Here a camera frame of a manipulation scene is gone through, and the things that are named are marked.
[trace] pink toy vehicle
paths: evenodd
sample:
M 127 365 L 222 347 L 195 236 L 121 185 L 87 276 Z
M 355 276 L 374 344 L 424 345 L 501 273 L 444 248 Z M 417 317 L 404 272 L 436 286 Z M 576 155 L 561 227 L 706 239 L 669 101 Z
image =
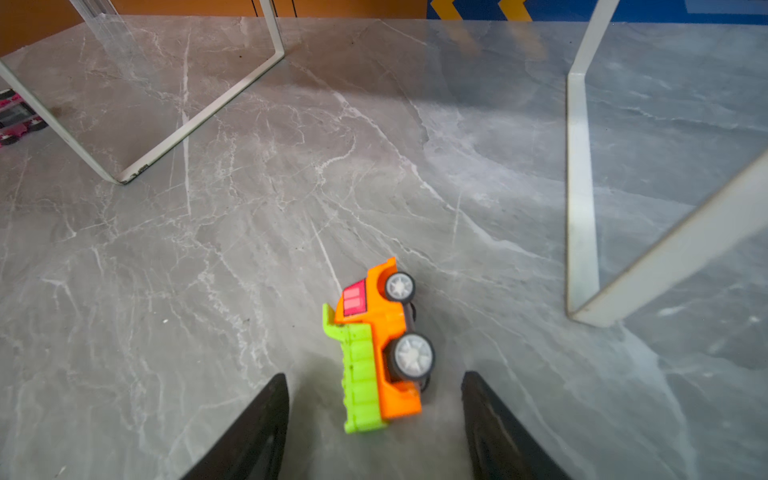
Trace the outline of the pink toy vehicle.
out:
M 48 124 L 15 91 L 0 91 L 0 147 L 16 143 L 22 135 Z

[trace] yellow chevron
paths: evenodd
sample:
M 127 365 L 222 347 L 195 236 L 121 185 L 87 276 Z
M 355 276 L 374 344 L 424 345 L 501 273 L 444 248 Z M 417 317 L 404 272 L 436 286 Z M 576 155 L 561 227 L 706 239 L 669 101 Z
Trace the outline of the yellow chevron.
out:
M 435 2 L 432 2 L 432 8 L 435 8 Z M 530 22 L 531 14 L 528 13 L 525 5 L 523 5 L 524 3 L 525 0 L 501 0 L 498 3 L 498 7 L 504 12 L 507 20 L 512 22 Z
M 456 10 L 456 7 L 453 6 L 453 0 L 432 0 L 432 3 L 430 3 L 430 5 L 432 6 L 432 8 L 435 9 L 435 12 L 440 17 L 441 20 L 461 20 L 462 19 L 462 16 L 458 13 L 458 10 Z

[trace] marble surface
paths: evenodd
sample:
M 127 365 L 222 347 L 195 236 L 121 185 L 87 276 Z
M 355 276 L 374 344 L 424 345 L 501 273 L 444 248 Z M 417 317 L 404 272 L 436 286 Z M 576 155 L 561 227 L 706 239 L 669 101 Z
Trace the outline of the marble surface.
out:
M 470 478 L 467 369 L 575 479 L 764 478 L 765 236 L 610 329 L 564 315 L 584 24 L 280 26 L 286 59 L 126 187 L 50 129 L 0 149 L 0 478 L 178 478 L 276 372 L 281 478 Z M 5 60 L 113 171 L 270 53 L 255 18 L 109 32 Z M 765 148 L 766 40 L 611 26 L 588 77 L 604 282 Z M 390 256 L 439 364 L 420 417 L 345 435 L 320 305 Z

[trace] white metal bar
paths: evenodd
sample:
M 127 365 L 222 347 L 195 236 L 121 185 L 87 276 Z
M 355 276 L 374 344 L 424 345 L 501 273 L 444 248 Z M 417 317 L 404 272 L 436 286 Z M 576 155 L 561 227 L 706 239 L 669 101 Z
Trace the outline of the white metal bar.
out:
M 571 314 L 600 290 L 598 236 L 594 219 L 592 157 L 584 76 L 619 0 L 599 0 L 566 81 L 568 133 L 566 308 Z
M 45 120 L 48 126 L 51 127 L 53 131 L 55 131 L 67 145 L 72 147 L 72 150 L 74 150 L 76 154 L 80 155 L 80 158 L 82 158 L 89 167 L 94 169 L 99 177 L 105 179 L 108 182 L 112 182 L 113 184 L 118 183 L 118 181 L 115 180 L 101 165 L 99 165 L 99 163 L 91 156 L 91 154 L 89 154 L 88 151 L 86 151 L 83 146 L 74 139 L 74 137 L 72 137 L 72 134 L 69 133 L 64 125 L 59 123 L 55 115 L 53 115 L 45 107 L 45 105 L 43 105 L 42 102 L 39 101 L 37 97 L 35 97 L 35 94 L 33 94 L 24 86 L 24 84 L 22 84 L 22 81 L 19 80 L 16 75 L 14 75 L 11 69 L 8 68 L 8 66 L 3 63 L 2 60 L 0 60 L 0 77 L 7 81 L 8 84 L 11 85 L 11 88 L 13 88 L 16 93 L 20 94 L 22 98 L 24 98 L 24 101 L 27 102 L 43 120 Z
M 573 318 L 609 326 L 768 227 L 768 150 L 688 215 Z
M 156 147 L 149 150 L 145 155 L 135 161 L 130 167 L 126 168 L 117 175 L 112 177 L 92 156 L 85 150 L 85 148 L 74 139 L 72 134 L 64 128 L 56 117 L 29 91 L 21 81 L 16 78 L 13 72 L 0 61 L 0 77 L 3 77 L 8 84 L 10 84 L 14 90 L 16 90 L 24 99 L 29 103 L 35 111 L 38 112 L 43 120 L 48 122 L 48 125 L 67 143 L 72 150 L 75 151 L 80 157 L 93 168 L 94 171 L 106 181 L 110 181 L 115 184 L 127 184 L 134 178 L 136 178 L 141 172 L 147 170 L 150 165 L 156 162 L 160 157 L 165 155 L 171 148 L 176 146 L 185 137 L 191 134 L 197 127 L 199 127 L 205 120 L 219 111 L 227 102 L 235 98 L 241 91 L 245 90 L 248 85 L 252 84 L 258 77 L 263 75 L 267 70 L 272 68 L 278 61 L 285 57 L 285 48 L 283 47 L 283 41 L 280 38 L 280 30 L 277 27 L 277 21 L 275 19 L 274 10 L 270 0 L 259 0 L 261 8 L 264 12 L 264 18 L 266 19 L 266 26 L 270 32 L 270 38 L 272 39 L 272 45 L 275 48 L 275 53 L 267 61 L 259 65 L 255 70 L 250 72 L 245 78 L 238 81 L 232 88 L 224 92 L 219 98 L 214 100 L 211 104 L 205 107 L 200 113 L 192 117 L 186 124 L 179 127 L 168 138 L 159 143 Z

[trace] orange toy truck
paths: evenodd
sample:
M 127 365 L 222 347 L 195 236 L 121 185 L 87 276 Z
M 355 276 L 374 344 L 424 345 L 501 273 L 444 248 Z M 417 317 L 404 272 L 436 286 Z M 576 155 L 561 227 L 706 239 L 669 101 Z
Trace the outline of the orange toy truck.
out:
M 335 312 L 323 305 L 323 328 L 344 354 L 347 433 L 422 411 L 420 392 L 429 384 L 435 350 L 413 330 L 414 295 L 413 278 L 390 258 L 345 288 Z

